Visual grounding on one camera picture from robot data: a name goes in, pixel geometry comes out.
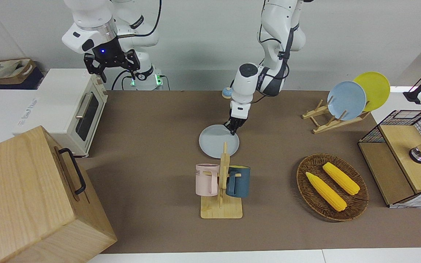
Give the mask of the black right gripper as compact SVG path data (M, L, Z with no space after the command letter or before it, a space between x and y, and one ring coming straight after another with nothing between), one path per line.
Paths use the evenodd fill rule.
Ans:
M118 37L102 43L92 49L94 54L84 54L84 64L90 74L97 75L103 83L107 83L105 68L122 67L133 80L140 69L140 60L135 50L123 52Z

